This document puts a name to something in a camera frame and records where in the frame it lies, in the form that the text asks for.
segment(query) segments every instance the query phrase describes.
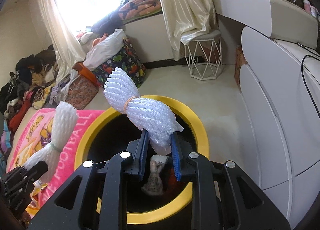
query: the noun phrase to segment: cream curtain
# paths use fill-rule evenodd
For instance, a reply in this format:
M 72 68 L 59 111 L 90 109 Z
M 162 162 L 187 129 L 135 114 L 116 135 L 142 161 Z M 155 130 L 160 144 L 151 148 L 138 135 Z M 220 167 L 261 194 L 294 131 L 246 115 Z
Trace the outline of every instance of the cream curtain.
M 161 5 L 175 60 L 180 41 L 187 45 L 216 26 L 212 0 L 161 0 Z
M 59 73 L 57 81 L 70 74 L 73 65 L 85 59 L 85 53 L 67 27 L 58 10 L 56 0 L 37 0 L 42 19 L 51 37 L 53 47 L 58 52 Z

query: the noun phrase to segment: stool cushion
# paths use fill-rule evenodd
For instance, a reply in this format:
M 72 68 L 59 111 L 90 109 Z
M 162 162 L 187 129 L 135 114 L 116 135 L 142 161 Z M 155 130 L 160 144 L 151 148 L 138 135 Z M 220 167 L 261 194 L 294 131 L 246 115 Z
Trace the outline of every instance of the stool cushion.
M 195 37 L 192 41 L 208 41 L 208 40 L 214 40 L 216 37 L 220 36 L 221 32 L 218 30 L 212 30 L 208 34 L 200 35 L 198 37 Z

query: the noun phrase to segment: red clothing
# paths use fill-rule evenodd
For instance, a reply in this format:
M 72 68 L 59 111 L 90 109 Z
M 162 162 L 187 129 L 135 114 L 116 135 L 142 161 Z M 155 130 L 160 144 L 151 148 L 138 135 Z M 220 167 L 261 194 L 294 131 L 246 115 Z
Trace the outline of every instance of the red clothing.
M 22 107 L 20 108 L 20 111 L 10 120 L 8 124 L 8 128 L 10 131 L 14 133 L 17 131 L 23 117 L 25 116 L 31 105 L 32 104 L 29 100 L 26 99 L 24 101 Z

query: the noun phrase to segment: yellow item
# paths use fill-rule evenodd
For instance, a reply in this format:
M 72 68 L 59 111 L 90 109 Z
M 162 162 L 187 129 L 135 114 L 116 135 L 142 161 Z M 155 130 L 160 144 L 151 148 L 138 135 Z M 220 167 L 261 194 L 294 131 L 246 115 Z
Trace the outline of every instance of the yellow item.
M 179 102 L 178 100 L 166 96 L 150 95 L 142 97 L 161 101 L 169 106 L 175 114 L 180 116 L 188 124 L 195 137 L 197 151 L 209 158 L 209 141 L 207 133 L 199 117 L 188 106 Z M 121 113 L 110 107 L 89 126 L 84 133 L 76 151 L 75 170 L 87 159 L 89 148 L 100 130 L 120 114 Z M 163 207 L 141 213 L 127 212 L 127 223 L 131 225 L 141 225 L 164 220 L 181 211 L 191 202 L 191 200 L 192 183 L 189 182 L 185 189 L 175 199 Z M 99 198 L 97 205 L 98 213 L 100 213 L 100 209 L 101 199 Z
M 41 86 L 42 80 L 43 80 L 43 76 L 41 74 L 37 74 L 37 73 L 32 74 L 32 85 L 33 86 Z
M 47 97 L 49 96 L 51 92 L 51 88 L 53 88 L 56 85 L 56 82 L 53 82 L 51 85 L 43 89 L 43 95 L 39 101 L 33 102 L 32 107 L 36 110 L 39 110 L 42 108 L 42 106 L 45 104 L 45 101 Z

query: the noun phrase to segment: patterned cushion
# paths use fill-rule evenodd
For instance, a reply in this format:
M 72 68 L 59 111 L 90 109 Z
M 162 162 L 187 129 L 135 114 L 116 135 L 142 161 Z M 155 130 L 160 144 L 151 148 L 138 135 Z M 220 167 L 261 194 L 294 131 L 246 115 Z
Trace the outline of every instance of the patterned cushion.
M 128 74 L 128 76 L 131 77 L 137 88 L 139 88 L 144 82 L 146 70 L 145 66 L 137 57 L 137 53 L 134 50 L 130 40 L 123 39 L 123 43 L 123 47 L 115 56 L 92 71 L 101 86 L 104 86 L 107 78 L 116 67 L 122 68 Z
M 80 75 L 69 87 L 66 102 L 77 110 L 84 109 L 96 96 L 99 89 L 90 80 Z

